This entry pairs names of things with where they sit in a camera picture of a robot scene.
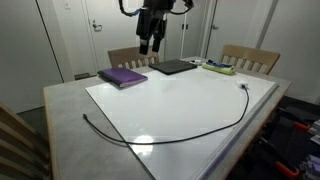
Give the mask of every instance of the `wooden chair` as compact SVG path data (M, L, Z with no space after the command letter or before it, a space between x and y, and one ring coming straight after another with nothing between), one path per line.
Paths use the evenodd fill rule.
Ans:
M133 69L134 66L135 68L140 67L139 61L141 63L141 66L146 66L147 64L159 62L158 53L152 52L151 48L149 48L147 55L140 54L139 47L112 50L108 51L108 54L111 66L113 68L120 67L121 65L121 67Z
M0 177L48 179L50 174L48 141L0 103Z
M265 66L263 74L269 74L275 63L280 57L279 53L253 49L236 45L225 45L223 47L220 62L230 63L236 67L244 69L248 64L247 70L260 72L261 67Z

